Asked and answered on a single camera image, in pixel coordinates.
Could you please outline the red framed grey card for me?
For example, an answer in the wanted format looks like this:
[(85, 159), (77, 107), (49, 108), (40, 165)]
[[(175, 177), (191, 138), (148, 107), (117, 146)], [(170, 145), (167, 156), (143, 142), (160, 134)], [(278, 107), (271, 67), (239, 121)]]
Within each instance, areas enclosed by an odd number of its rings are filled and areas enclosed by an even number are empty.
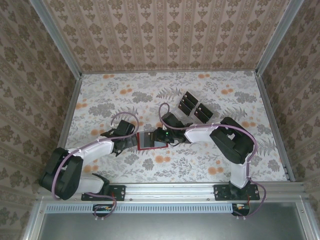
[(137, 136), (137, 149), (139, 151), (143, 151), (143, 150), (153, 150), (153, 149), (162, 149), (162, 148), (167, 148), (168, 147), (168, 144), (167, 143), (164, 143), (164, 142), (159, 142), (159, 141), (155, 141), (154, 142), (154, 147), (151, 147), (151, 148), (144, 148), (144, 149), (141, 149), (140, 146), (139, 146), (139, 132), (136, 134)]

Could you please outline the clear acrylic card stand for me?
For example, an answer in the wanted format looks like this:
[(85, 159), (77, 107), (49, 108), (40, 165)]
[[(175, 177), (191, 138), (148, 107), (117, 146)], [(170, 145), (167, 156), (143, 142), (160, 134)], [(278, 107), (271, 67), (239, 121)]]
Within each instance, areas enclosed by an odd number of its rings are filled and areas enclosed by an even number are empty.
[[(179, 108), (178, 108), (178, 105), (179, 105), (179, 102), (182, 100), (184, 94), (178, 99), (177, 103), (175, 104), (174, 106), (174, 114), (177, 116), (177, 118), (179, 120), (181, 120), (184, 124), (186, 123), (194, 123), (194, 124), (211, 124), (214, 122), (214, 117), (215, 117), (215, 114), (214, 114), (214, 111), (211, 110), (207, 105), (204, 104), (203, 101), (199, 100), (197, 97), (195, 97), (194, 94), (192, 94), (195, 98), (198, 99), (198, 103), (197, 105), (193, 108), (193, 110), (191, 111), (190, 115), (189, 116), (186, 116)], [(207, 123), (202, 123), (198, 118), (195, 117), (194, 113), (195, 113), (195, 110), (198, 108), (199, 104), (203, 104), (205, 105), (210, 111), (213, 112), (213, 116), (209, 119), (209, 121)]]

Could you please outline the small black controller board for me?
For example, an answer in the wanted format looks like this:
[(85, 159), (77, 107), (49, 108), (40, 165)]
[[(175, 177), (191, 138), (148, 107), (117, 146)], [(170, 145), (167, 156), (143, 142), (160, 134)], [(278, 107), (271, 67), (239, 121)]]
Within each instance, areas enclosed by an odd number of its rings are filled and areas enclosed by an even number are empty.
[(105, 218), (112, 209), (113, 204), (94, 204), (92, 207), (92, 214), (98, 218)]
[(250, 212), (250, 205), (248, 203), (233, 203), (232, 215), (236, 217), (246, 217)]

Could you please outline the grey metal panel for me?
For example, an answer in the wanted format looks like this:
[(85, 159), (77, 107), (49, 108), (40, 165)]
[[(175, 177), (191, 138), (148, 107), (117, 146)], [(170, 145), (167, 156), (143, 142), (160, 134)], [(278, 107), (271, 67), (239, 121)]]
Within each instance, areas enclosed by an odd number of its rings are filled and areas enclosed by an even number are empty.
[(298, 218), (265, 213), (246, 220), (230, 214), (48, 214), (38, 240), (307, 240)]

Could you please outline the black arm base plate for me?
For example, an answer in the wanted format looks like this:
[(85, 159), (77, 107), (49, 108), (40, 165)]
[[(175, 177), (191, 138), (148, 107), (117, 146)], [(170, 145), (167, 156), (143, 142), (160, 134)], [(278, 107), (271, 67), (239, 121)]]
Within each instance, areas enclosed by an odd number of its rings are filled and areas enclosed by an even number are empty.
[(126, 195), (126, 186), (125, 185), (107, 185), (104, 186), (100, 192), (96, 193), (97, 196), (92, 196), (87, 193), (81, 195), (82, 201), (92, 201), (92, 202), (101, 202), (101, 201), (111, 201), (112, 199), (102, 196), (110, 196), (115, 198), (117, 201), (124, 201)]
[(249, 184), (241, 189), (231, 184), (216, 184), (213, 189), (216, 201), (260, 200), (260, 193), (256, 184)]

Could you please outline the aluminium extrusion rail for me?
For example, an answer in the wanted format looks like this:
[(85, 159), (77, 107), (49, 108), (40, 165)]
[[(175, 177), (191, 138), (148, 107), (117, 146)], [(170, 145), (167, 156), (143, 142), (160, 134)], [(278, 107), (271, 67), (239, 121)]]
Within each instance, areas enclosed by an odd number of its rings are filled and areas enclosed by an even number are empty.
[[(214, 185), (222, 182), (200, 183), (124, 183), (125, 197), (121, 203), (179, 203), (214, 202)], [(259, 195), (264, 195), (266, 203), (307, 201), (309, 195), (302, 182), (263, 181), (258, 187)]]

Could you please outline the aluminium table edge rail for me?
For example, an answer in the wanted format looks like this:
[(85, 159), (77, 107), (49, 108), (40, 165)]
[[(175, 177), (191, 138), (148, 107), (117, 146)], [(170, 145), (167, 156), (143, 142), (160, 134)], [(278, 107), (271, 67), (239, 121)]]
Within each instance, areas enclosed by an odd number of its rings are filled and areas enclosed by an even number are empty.
[(68, 140), (68, 136), (69, 136), (69, 132), (70, 132), (71, 124), (72, 124), (72, 119), (73, 119), (74, 112), (76, 109), (78, 97), (80, 95), (82, 83), (83, 83), (82, 77), (75, 82), (75, 86), (74, 86), (73, 93), (72, 93), (72, 96), (70, 99), (69, 107), (68, 107), (68, 110), (67, 110), (67, 113), (65, 116), (62, 131), (61, 131), (59, 141), (57, 144), (58, 148), (64, 149), (66, 147), (66, 143)]
[(240, 72), (240, 71), (250, 71), (256, 73), (255, 69), (159, 69), (159, 70), (126, 70), (126, 71), (83, 71), (81, 75), (101, 75), (101, 74), (153, 74), (153, 73), (179, 73), (179, 72), (191, 72), (191, 73), (200, 73), (200, 72)]
[(288, 155), (287, 155), (287, 152), (286, 152), (283, 140), (282, 140), (280, 130), (277, 125), (277, 121), (276, 121), (276, 118), (275, 118), (275, 115), (274, 115), (274, 112), (272, 109), (272, 105), (271, 105), (269, 97), (268, 97), (268, 93), (267, 93), (265, 85), (264, 85), (263, 79), (255, 71), (253, 73), (254, 73), (255, 80), (256, 80), (256, 83), (257, 83), (257, 86), (258, 86), (258, 89), (260, 92), (262, 102), (264, 104), (265, 112), (268, 117), (270, 128), (272, 130), (274, 141), (275, 141), (275, 144), (278, 149), (279, 157), (282, 162), (282, 167), (285, 171), (286, 178), (288, 181), (295, 182), (296, 179), (295, 179), (292, 167), (290, 165), (290, 161), (289, 161), (289, 158), (288, 158)]

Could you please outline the aluminium frame bar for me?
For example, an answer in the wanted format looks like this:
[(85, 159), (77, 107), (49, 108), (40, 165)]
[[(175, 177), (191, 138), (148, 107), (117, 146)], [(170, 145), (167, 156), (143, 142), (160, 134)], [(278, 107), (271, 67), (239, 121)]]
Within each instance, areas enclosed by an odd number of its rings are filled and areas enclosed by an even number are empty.
[(320, 229), (310, 203), (305, 201), (297, 202), (296, 208), (306, 240), (320, 240)]
[(46, 215), (46, 206), (43, 201), (35, 202), (22, 240), (38, 240)]

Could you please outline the aluminium frame post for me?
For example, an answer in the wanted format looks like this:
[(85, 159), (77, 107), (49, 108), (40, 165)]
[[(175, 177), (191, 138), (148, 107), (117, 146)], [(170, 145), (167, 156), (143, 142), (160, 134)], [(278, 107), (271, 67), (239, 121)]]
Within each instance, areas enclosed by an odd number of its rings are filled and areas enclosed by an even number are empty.
[(58, 25), (55, 23), (52, 15), (49, 13), (45, 3), (43, 0), (30, 0), (30, 3), (54, 41), (74, 78), (79, 81), (81, 79), (82, 71), (80, 70), (80, 67), (73, 57), (67, 42), (63, 38), (62, 32), (59, 30)]
[(267, 68), (269, 62), (271, 61), (273, 55), (275, 54), (278, 46), (280, 45), (282, 39), (284, 38), (286, 32), (288, 31), (290, 25), (292, 24), (295, 16), (300, 10), (304, 0), (290, 0), (282, 17), (275, 28), (275, 31), (270, 38), (256, 68), (255, 72), (258, 77), (260, 77), (265, 69)]

